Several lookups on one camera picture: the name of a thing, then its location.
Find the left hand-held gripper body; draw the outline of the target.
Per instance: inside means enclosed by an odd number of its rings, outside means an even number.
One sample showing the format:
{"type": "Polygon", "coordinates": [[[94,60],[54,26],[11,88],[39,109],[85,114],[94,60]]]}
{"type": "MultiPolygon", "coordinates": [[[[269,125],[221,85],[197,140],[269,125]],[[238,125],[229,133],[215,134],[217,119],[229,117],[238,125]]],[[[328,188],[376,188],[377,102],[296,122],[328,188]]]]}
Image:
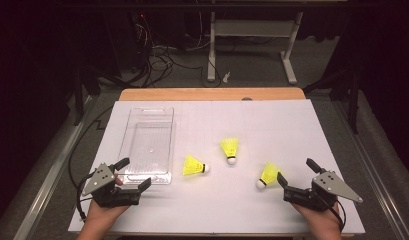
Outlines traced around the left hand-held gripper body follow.
{"type": "Polygon", "coordinates": [[[141,192],[137,189],[121,189],[116,186],[114,164],[101,163],[88,177],[88,183],[81,190],[83,196],[89,194],[100,207],[138,205],[141,192]]]}

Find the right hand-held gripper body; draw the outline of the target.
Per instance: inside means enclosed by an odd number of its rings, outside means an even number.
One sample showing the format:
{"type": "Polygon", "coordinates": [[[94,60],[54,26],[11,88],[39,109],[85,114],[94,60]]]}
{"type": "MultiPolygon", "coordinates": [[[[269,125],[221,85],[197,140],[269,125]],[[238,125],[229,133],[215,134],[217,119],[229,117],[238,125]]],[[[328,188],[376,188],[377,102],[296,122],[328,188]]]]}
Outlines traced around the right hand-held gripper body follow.
{"type": "Polygon", "coordinates": [[[311,181],[311,187],[308,189],[299,189],[287,185],[283,190],[284,201],[318,212],[332,208],[338,197],[356,203],[363,202],[363,198],[333,171],[326,171],[314,177],[311,181]]]}

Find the yellow shuttlecock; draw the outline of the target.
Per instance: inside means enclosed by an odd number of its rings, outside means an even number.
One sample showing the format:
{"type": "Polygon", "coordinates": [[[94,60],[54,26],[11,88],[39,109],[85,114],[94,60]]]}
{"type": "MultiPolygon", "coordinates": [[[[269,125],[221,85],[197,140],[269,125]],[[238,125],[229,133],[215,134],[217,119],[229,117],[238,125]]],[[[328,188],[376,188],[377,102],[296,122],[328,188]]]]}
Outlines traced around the yellow shuttlecock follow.
{"type": "Polygon", "coordinates": [[[280,169],[277,165],[272,162],[267,162],[260,175],[260,178],[256,182],[256,187],[261,190],[264,189],[267,185],[275,182],[277,180],[277,175],[279,172],[280,169]]]}
{"type": "Polygon", "coordinates": [[[184,176],[200,174],[200,173],[208,173],[209,171],[210,171],[209,165],[199,161],[193,156],[188,155],[185,158],[184,165],[183,165],[183,171],[182,171],[184,176]]]}
{"type": "Polygon", "coordinates": [[[225,138],[220,142],[220,146],[226,156],[227,163],[234,165],[237,162],[236,153],[239,140],[237,138],[225,138]]]}

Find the clear plastic tray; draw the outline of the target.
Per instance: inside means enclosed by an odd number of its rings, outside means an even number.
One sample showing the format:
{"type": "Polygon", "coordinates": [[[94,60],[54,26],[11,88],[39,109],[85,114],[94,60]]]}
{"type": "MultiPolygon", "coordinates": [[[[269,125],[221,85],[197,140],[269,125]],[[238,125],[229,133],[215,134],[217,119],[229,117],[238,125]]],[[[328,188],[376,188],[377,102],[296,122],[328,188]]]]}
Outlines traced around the clear plastic tray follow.
{"type": "Polygon", "coordinates": [[[171,182],[173,108],[133,108],[119,152],[130,163],[122,168],[125,184],[135,185],[150,178],[153,184],[171,182]]]}

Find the person's left hand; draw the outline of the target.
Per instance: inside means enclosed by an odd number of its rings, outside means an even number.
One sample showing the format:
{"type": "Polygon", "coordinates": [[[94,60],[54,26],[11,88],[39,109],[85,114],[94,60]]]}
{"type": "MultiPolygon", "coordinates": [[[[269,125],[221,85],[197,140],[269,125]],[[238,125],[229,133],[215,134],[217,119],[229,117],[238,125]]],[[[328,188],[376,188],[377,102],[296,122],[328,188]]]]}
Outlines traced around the person's left hand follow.
{"type": "Polygon", "coordinates": [[[128,206],[118,206],[113,208],[100,207],[98,203],[92,199],[84,227],[97,230],[108,230],[127,209],[128,206]]]}

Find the person's right hand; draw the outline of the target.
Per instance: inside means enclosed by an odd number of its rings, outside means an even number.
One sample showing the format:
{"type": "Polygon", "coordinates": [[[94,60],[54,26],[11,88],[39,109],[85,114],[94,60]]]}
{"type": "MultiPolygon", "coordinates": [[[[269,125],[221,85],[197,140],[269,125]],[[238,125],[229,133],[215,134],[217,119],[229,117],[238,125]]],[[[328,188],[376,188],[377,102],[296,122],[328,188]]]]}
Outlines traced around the person's right hand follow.
{"type": "Polygon", "coordinates": [[[304,217],[314,235],[340,232],[339,220],[329,210],[317,212],[294,203],[292,206],[304,217]]]}

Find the white board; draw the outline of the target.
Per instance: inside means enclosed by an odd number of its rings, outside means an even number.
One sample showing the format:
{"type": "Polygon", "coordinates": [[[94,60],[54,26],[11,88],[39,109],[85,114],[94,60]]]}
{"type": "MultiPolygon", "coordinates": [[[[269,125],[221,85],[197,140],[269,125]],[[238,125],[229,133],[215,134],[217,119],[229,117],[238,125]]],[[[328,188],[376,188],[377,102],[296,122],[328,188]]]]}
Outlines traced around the white board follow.
{"type": "Polygon", "coordinates": [[[307,188],[311,158],[339,169],[309,100],[171,101],[174,109],[172,181],[146,190],[111,231],[120,235],[294,235],[308,231],[305,220],[273,184],[256,182],[267,162],[279,166],[290,185],[307,188]],[[239,140],[237,162],[227,163],[220,146],[239,140]],[[190,155],[208,173],[184,176],[190,155]]]}

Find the dark metal stand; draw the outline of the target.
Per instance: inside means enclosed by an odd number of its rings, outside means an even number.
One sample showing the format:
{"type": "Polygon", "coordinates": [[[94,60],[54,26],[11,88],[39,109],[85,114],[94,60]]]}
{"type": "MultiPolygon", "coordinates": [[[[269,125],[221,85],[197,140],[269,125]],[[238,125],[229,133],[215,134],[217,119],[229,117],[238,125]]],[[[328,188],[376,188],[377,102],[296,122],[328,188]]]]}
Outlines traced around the dark metal stand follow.
{"type": "Polygon", "coordinates": [[[322,77],[320,80],[307,85],[303,92],[308,94],[316,89],[330,88],[329,98],[332,101],[348,100],[347,120],[351,130],[357,134],[357,111],[359,95],[360,72],[348,67],[322,77]]]}
{"type": "Polygon", "coordinates": [[[75,126],[80,124],[85,113],[83,90],[86,90],[89,95],[98,96],[101,93],[98,83],[99,78],[104,78],[122,87],[126,86],[120,79],[91,65],[78,64],[74,71],[75,126]]]}

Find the wooden table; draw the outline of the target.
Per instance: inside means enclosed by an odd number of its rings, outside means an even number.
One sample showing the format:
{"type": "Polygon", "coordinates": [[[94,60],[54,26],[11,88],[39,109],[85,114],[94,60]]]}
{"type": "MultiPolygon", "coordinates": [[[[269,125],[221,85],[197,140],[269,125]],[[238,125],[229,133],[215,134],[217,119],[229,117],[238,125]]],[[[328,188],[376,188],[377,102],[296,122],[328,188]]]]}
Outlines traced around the wooden table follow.
{"type": "MultiPolygon", "coordinates": [[[[298,88],[168,88],[168,89],[126,89],[115,103],[104,137],[102,139],[97,160],[114,162],[119,157],[129,111],[133,107],[169,107],[171,101],[271,101],[271,100],[308,100],[298,88]]],[[[263,235],[263,236],[304,236],[313,235],[308,228],[305,234],[263,235]]],[[[340,228],[341,236],[349,236],[360,232],[360,222],[354,222],[345,229],[340,228]]],[[[157,236],[208,236],[205,234],[181,234],[157,236]]]]}

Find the dark equipment rack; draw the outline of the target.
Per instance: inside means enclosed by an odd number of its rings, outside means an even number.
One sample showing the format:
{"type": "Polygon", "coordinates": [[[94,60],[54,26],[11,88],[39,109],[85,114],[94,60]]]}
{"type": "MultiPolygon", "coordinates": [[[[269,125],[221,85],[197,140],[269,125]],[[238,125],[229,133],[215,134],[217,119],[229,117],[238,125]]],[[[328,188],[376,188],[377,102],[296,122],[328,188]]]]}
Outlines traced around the dark equipment rack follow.
{"type": "Polygon", "coordinates": [[[105,13],[104,16],[119,69],[143,69],[149,48],[140,43],[137,15],[118,11],[105,13]]]}

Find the grey metal floor rail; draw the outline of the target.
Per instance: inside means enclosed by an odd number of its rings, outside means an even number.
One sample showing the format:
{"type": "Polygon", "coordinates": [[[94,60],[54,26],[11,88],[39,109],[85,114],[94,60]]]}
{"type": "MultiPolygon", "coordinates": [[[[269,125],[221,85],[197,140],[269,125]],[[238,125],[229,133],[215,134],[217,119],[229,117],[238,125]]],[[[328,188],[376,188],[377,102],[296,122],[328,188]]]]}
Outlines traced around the grey metal floor rail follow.
{"type": "Polygon", "coordinates": [[[409,240],[409,228],[399,212],[395,200],[388,192],[387,187],[382,180],[382,176],[377,172],[369,153],[363,145],[362,140],[358,134],[353,132],[350,124],[348,123],[346,109],[340,102],[333,102],[333,106],[353,141],[359,155],[360,164],[362,165],[362,168],[368,178],[368,182],[371,185],[377,201],[382,208],[383,214],[388,220],[396,239],[409,240]]]}
{"type": "Polygon", "coordinates": [[[73,126],[70,130],[70,135],[68,136],[66,143],[63,145],[61,152],[50,167],[45,179],[42,181],[42,185],[38,190],[37,195],[34,198],[13,240],[31,239],[40,218],[42,217],[43,212],[45,211],[52,194],[55,191],[58,181],[61,178],[65,167],[67,166],[69,155],[72,153],[74,145],[84,127],[85,118],[90,113],[96,101],[96,97],[88,96],[86,100],[81,103],[81,106],[84,108],[84,115],[80,118],[80,122],[76,126],[73,126]]]}

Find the white metal stand frame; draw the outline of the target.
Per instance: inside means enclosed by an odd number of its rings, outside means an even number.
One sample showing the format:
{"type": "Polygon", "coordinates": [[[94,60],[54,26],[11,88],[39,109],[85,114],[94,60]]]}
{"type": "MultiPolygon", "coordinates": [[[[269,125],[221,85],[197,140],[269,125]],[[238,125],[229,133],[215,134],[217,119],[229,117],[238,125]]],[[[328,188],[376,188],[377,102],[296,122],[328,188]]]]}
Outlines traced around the white metal stand frame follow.
{"type": "Polygon", "coordinates": [[[280,52],[283,67],[291,85],[297,83],[297,79],[290,61],[290,55],[301,25],[303,13],[298,12],[294,20],[217,20],[214,12],[210,18],[210,42],[208,55],[207,80],[216,80],[216,51],[215,40],[217,36],[233,37],[274,37],[287,38],[288,47],[280,52]]]}

